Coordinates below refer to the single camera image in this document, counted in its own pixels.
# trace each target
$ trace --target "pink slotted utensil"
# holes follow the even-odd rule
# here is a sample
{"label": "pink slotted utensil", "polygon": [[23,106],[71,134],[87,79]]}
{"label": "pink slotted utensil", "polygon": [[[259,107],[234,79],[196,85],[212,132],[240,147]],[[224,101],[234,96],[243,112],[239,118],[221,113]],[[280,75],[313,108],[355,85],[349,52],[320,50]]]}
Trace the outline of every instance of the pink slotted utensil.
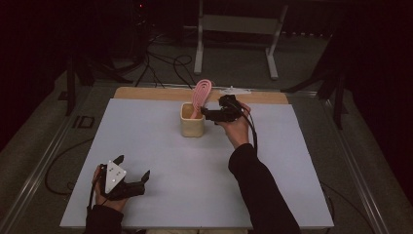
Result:
{"label": "pink slotted utensil", "polygon": [[200,112],[201,106],[204,106],[207,97],[210,93],[212,85],[209,80],[200,80],[195,87],[194,94],[192,94],[192,105],[194,106],[194,112],[192,112],[191,119],[195,119]]}

